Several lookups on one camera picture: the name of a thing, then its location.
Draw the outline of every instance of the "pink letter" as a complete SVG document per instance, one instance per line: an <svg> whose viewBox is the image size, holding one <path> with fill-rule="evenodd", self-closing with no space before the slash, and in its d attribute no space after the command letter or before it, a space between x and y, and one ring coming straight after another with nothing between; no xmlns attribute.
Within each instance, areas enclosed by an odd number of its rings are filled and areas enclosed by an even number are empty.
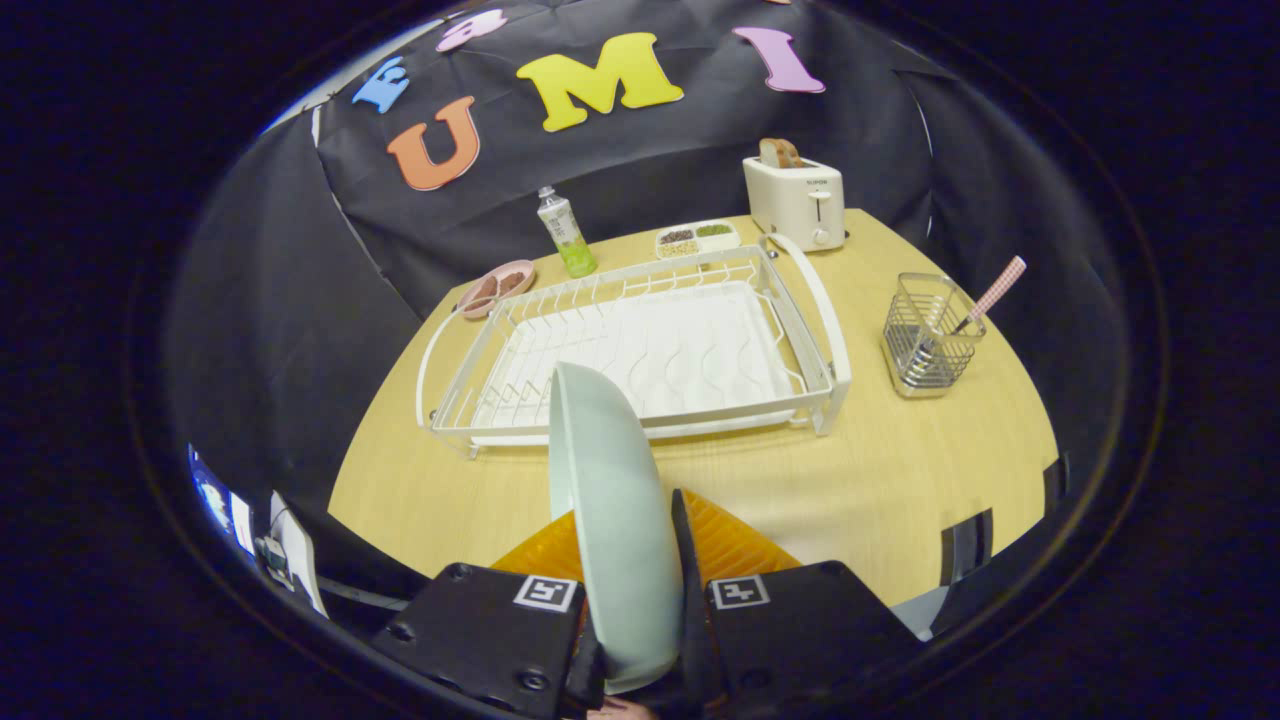
<svg viewBox="0 0 1280 720"><path fill-rule="evenodd" d="M809 74L791 49L791 36L781 29L736 27L733 35L745 37L760 54L769 78L764 85L780 92L822 92L827 86Z"/></svg>
<svg viewBox="0 0 1280 720"><path fill-rule="evenodd" d="M486 10L474 18L467 18L451 27L444 33L440 44L435 46L435 51L444 53L447 50L453 50L472 37L489 35L504 24L507 24L507 18L502 17L502 10Z"/></svg>

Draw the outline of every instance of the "white toaster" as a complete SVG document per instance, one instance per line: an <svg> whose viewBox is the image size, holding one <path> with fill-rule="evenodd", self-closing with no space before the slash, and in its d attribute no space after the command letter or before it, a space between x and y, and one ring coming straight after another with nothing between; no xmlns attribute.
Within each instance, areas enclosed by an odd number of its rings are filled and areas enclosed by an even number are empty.
<svg viewBox="0 0 1280 720"><path fill-rule="evenodd" d="M804 160L803 168L771 168L742 159L751 219L764 232L788 237L805 252L845 245L845 183L840 170Z"/></svg>

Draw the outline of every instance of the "blue letter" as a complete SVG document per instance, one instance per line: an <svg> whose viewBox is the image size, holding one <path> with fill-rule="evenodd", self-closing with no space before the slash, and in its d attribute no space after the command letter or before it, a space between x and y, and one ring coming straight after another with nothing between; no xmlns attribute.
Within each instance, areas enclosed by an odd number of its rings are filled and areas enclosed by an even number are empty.
<svg viewBox="0 0 1280 720"><path fill-rule="evenodd" d="M351 99L351 104L355 105L364 100L365 102L378 105L379 114L385 113L392 106L392 102L396 102L396 99L399 97L399 94L404 92L404 88L408 87L408 78L396 82L404 77L404 68L396 67L401 60L402 58L392 58L383 63L383 67L378 68L374 77L369 78L369 82L356 91L356 96Z"/></svg>

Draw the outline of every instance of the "pink plate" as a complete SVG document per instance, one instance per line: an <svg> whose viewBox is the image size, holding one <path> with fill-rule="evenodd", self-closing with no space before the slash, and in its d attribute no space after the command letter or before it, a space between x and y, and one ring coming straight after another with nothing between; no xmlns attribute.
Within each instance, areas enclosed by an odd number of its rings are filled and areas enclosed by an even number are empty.
<svg viewBox="0 0 1280 720"><path fill-rule="evenodd" d="M467 291L462 293L462 299L458 300L458 307L466 307L467 305L475 302L476 296L480 293L480 286L484 284L485 278L492 277L497 279L499 284L502 284L502 279L513 273L525 273L525 279L520 281L520 284L504 292L499 297L489 300L483 305L477 305L475 309L463 310L462 316L471 320L476 318L484 318L485 315L489 314L489 310L493 310L493 306L497 304L498 300L502 300L503 297L511 297L512 295L520 295L521 292L529 290L529 286L532 284L534 282L534 263L531 260L512 260L506 265L499 265L493 270L489 270L488 273L485 273L483 278L471 283L471 287L468 287Z"/></svg>

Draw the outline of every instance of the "pink letter i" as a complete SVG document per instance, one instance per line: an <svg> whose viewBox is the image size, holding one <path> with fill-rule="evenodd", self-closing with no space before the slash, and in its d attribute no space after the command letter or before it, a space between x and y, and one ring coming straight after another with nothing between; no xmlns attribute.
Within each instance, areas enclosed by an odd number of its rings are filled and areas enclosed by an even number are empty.
<svg viewBox="0 0 1280 720"><path fill-rule="evenodd" d="M822 92L827 86L809 74L800 58L791 49L791 36L781 29L764 27L736 27L733 35L745 37L760 54L769 69L764 85L781 92Z"/></svg>

